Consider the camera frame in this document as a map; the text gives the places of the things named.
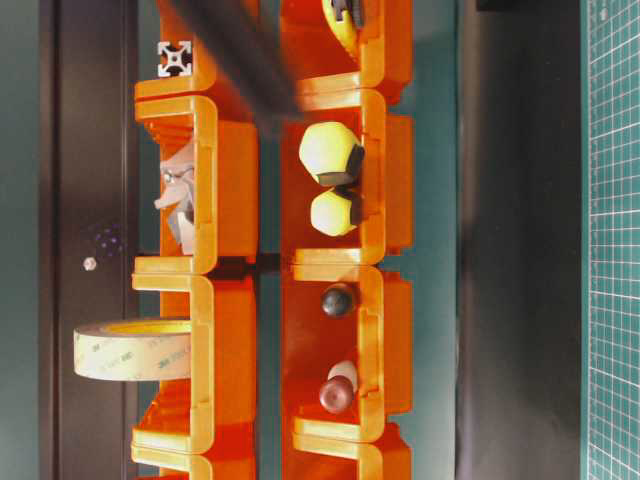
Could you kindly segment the dark robot arm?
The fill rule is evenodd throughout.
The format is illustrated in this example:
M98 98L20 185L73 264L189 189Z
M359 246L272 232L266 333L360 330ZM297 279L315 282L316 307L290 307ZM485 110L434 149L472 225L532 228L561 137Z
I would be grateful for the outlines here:
M171 7L203 43L253 112L264 134L279 135L302 112L273 33L239 1L173 1Z

